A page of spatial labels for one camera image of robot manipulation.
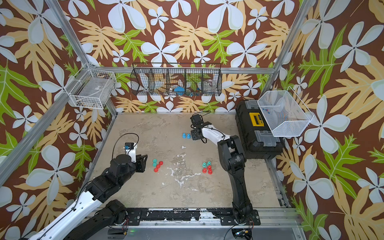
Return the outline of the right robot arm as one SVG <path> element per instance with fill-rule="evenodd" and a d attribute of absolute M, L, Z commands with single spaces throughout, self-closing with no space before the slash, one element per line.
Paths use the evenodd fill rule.
<path fill-rule="evenodd" d="M 245 167 L 247 159 L 240 138 L 218 130 L 210 122 L 205 122 L 199 113 L 193 114 L 190 120 L 191 136 L 194 141 L 210 140 L 217 146 L 220 164 L 228 173 L 231 182 L 234 219 L 238 224 L 245 222 L 251 216 L 253 206 L 246 188 Z"/>

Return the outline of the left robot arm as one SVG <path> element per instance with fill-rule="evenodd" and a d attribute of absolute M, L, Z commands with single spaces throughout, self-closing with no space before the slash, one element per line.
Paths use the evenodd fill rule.
<path fill-rule="evenodd" d="M 135 174 L 146 169 L 148 156 L 137 155 L 132 162 L 129 155 L 118 155 L 111 160 L 109 168 L 86 186 L 78 198 L 40 232 L 28 240 L 87 240 L 107 226 L 125 224 L 128 221 L 127 208 L 113 200 L 87 221 L 84 219 L 111 196 Z"/>

